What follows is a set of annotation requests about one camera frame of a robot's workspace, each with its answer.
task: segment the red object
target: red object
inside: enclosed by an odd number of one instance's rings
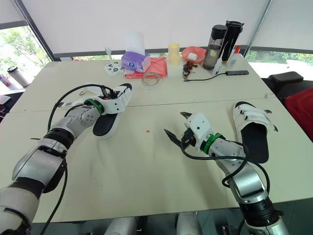
[[[160,77],[166,77],[167,76],[167,69],[166,69],[166,58],[161,56],[158,58],[151,57],[151,65],[148,67],[148,69],[142,73],[142,72],[134,72],[131,74],[125,75],[127,78],[142,78],[144,74],[148,72],[156,72],[159,74]]]
[[[194,64],[199,64],[204,60],[205,52],[206,50],[201,47],[192,46],[192,47],[187,47],[185,50],[183,50],[181,53],[181,56],[184,58],[185,61],[190,61]],[[198,56],[197,59],[196,60],[188,59],[189,53],[196,54]]]
[[[313,141],[313,88],[287,97],[285,106]]]
[[[239,51],[240,51],[240,46],[237,46],[237,47],[236,47],[236,50],[235,50],[235,54],[238,54]]]

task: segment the green ring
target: green ring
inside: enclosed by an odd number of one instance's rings
[[[223,136],[223,135],[220,134],[220,133],[216,133],[215,135],[210,134],[210,136],[209,136],[209,138],[208,138],[208,140],[207,140],[207,142],[205,143],[205,146],[204,146],[204,148],[203,148],[203,151],[204,151],[205,154],[208,154],[208,153],[209,153],[209,148],[210,148],[211,144],[212,144],[217,138],[219,138],[219,137],[221,137],[221,136]]]

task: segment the white wall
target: white wall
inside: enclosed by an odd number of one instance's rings
[[[53,53],[125,49],[128,31],[145,47],[207,46],[211,29],[245,23],[237,43],[248,44],[267,0],[23,0]]]
[[[313,50],[313,0],[274,0],[252,46]]]
[[[22,20],[11,0],[0,0],[0,24]]]

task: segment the black water bottle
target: black water bottle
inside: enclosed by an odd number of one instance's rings
[[[227,27],[225,25],[217,24],[213,26],[211,38],[209,41],[209,45],[207,46],[205,58],[203,61],[203,67],[206,70],[214,69],[214,66],[220,55],[220,50],[226,31]]]

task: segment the black cable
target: black cable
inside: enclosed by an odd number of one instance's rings
[[[227,188],[230,188],[230,186],[228,184],[226,184],[225,182],[227,180],[229,180],[230,178],[234,177],[236,174],[238,174],[243,168],[244,166],[246,165],[247,163],[247,160],[244,160],[241,165],[237,168],[237,170],[235,170],[233,173],[227,175],[225,178],[222,179],[222,185],[224,185],[225,187]]]
[[[242,219],[242,221],[240,222],[240,224],[238,226],[237,235],[240,235],[241,230],[243,229],[244,224],[245,224],[245,219]]]
[[[248,147],[245,144],[239,143],[239,142],[235,142],[235,141],[232,141],[232,142],[234,142],[234,143],[236,143],[238,145],[241,145],[244,148],[244,152],[245,152],[246,158],[249,156],[249,149],[248,149]],[[227,175],[225,178],[223,178],[222,179],[222,184],[225,187],[230,188],[230,186],[228,184],[226,184],[226,181],[229,180],[230,178],[234,177],[236,174],[238,174],[242,170],[242,168],[244,168],[246,163],[247,163],[247,160],[243,161],[241,163],[241,165],[237,168],[237,170],[235,170],[233,173],[231,173],[231,174]]]
[[[215,77],[217,77],[217,76],[220,76],[220,75],[222,75],[222,74],[226,74],[226,73],[225,73],[225,72],[219,73],[219,74],[217,74],[217,75],[215,75],[215,76],[213,76],[213,77],[207,78],[207,79],[192,79],[192,80],[190,80],[190,79],[185,79],[184,82],[191,82],[191,81],[207,81],[207,80],[210,80],[210,79],[215,78]]]
[[[64,177],[64,184],[63,184],[63,188],[62,188],[62,191],[61,191],[61,194],[60,194],[60,198],[57,202],[57,205],[55,206],[55,208],[53,209],[49,219],[47,220],[47,222],[45,223],[45,226],[43,227],[43,229],[41,230],[40,232],[40,235],[43,235],[47,229],[47,227],[49,226],[55,212],[57,211],[61,201],[62,201],[62,198],[63,198],[63,195],[64,195],[64,192],[65,192],[65,188],[67,187],[67,166],[65,167],[65,177]]]
[[[81,107],[81,106],[83,106],[83,105],[85,105],[85,104],[77,104],[77,105],[71,107],[71,108],[65,113],[64,116],[66,117],[70,111],[72,111],[73,109],[76,109],[76,108],[78,108],[78,107]]]
[[[53,106],[53,109],[51,111],[51,114],[50,114],[50,117],[49,117],[49,121],[48,121],[48,131],[50,130],[51,128],[51,122],[52,122],[52,118],[53,118],[53,115],[54,115],[54,112],[55,110],[58,108],[58,105],[60,104],[60,102],[66,97],[68,96],[69,94],[71,94],[72,92],[78,90],[78,89],[81,89],[81,88],[84,88],[84,87],[100,87],[101,88],[101,91],[103,93],[103,96],[105,96],[105,93],[104,93],[104,90],[103,89],[108,89],[110,91],[111,94],[114,94],[114,91],[113,89],[109,88],[109,87],[106,87],[104,85],[98,85],[98,84],[85,84],[85,85],[82,85],[82,86],[79,86],[79,87],[76,87],[68,92],[66,92],[56,103],[55,105]]]
[[[247,161],[250,163],[255,164],[257,167],[259,167],[263,174],[265,175],[266,178],[266,183],[267,183],[267,192],[269,193],[269,189],[270,189],[270,182],[269,182],[269,176],[268,173],[265,171],[265,169],[255,160],[250,159],[250,158],[243,158],[243,157],[236,157],[236,156],[222,156],[222,157],[197,157],[197,156],[192,156],[188,153],[186,153],[186,151],[184,150],[184,145],[183,145],[183,141],[180,142],[180,149],[182,151],[182,153],[191,159],[195,159],[195,160],[222,160],[222,159],[238,159],[238,160],[243,160],[243,161]]]

